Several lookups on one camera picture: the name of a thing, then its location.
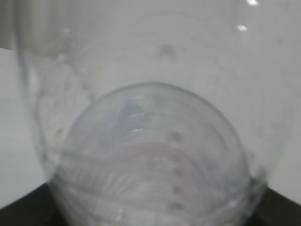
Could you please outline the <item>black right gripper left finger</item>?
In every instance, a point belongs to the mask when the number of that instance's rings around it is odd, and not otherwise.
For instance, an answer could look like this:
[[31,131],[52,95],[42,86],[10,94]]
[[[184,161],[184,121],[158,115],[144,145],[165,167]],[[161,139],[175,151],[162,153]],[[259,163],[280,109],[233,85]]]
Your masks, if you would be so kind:
[[68,226],[47,184],[0,209],[1,226]]

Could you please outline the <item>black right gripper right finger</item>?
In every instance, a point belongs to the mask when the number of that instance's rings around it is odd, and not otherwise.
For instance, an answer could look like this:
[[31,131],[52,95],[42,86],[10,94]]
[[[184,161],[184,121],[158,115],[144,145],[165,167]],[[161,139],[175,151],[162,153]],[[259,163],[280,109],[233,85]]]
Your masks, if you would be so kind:
[[267,189],[248,226],[301,226],[301,206]]

